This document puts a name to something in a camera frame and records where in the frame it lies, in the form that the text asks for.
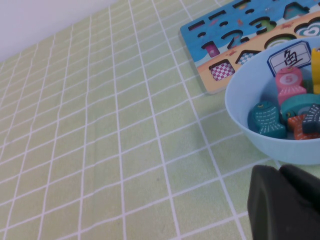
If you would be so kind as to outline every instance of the wooden fish toy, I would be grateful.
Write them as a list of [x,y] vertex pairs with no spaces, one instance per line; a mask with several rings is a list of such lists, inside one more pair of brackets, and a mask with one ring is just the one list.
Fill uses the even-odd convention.
[[292,96],[281,105],[282,118],[287,121],[298,115],[306,114],[313,104],[320,104],[320,95],[307,93]]
[[279,105],[295,95],[307,93],[303,87],[302,72],[294,66],[282,68],[275,76],[275,84]]
[[262,101],[255,105],[252,118],[259,134],[277,139],[287,137],[286,127],[280,123],[278,109],[271,102]]
[[306,114],[290,117],[288,119],[288,127],[293,131],[295,140],[308,140],[320,138],[319,133],[304,133],[303,132],[303,121]]
[[320,104],[310,107],[302,122],[302,130],[305,134],[320,134]]

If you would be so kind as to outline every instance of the black object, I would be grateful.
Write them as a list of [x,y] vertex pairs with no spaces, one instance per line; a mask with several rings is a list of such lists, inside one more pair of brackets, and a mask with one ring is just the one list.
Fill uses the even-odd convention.
[[303,122],[302,131],[304,134],[320,134],[320,105],[313,104],[307,112]]
[[247,201],[253,240],[320,240],[320,179],[293,165],[256,165]]

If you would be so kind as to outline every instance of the light blue bowl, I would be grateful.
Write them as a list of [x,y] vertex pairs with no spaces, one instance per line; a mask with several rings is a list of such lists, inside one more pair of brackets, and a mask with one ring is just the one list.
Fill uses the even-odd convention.
[[[260,135],[248,128],[248,114],[258,102],[277,102],[277,88],[268,65],[269,57],[300,41],[308,42],[311,50],[320,47],[320,37],[308,37],[291,40],[259,53],[233,75],[226,88],[225,105],[232,120],[261,152],[289,164],[315,165],[320,164],[320,138],[277,139]],[[304,66],[301,70],[303,79],[311,80],[311,66]]]

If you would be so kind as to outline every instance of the grid pattern tablecloth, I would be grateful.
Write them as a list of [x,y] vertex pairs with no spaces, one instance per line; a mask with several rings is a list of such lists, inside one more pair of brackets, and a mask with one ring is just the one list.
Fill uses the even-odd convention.
[[281,163],[204,94],[179,34],[225,3],[120,0],[0,65],[1,238],[251,238],[251,168]]

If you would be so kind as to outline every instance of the wooden puzzle board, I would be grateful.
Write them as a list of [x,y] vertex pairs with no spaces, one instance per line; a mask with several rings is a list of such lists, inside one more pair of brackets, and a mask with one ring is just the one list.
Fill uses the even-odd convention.
[[320,6],[314,0],[233,1],[180,31],[206,90],[214,94],[259,52],[320,36]]

